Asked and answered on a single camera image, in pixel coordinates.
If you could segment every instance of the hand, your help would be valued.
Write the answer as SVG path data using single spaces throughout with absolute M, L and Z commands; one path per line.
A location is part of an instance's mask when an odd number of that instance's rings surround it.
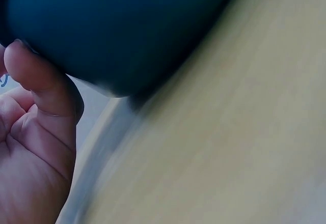
M 0 46 L 0 223 L 55 223 L 65 204 L 84 104 L 73 82 L 20 41 Z

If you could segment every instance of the wooden surface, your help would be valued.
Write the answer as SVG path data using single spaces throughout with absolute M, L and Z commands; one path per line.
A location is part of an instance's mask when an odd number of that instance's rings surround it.
M 325 3 L 233 0 L 144 107 L 111 100 L 62 223 L 325 223 Z

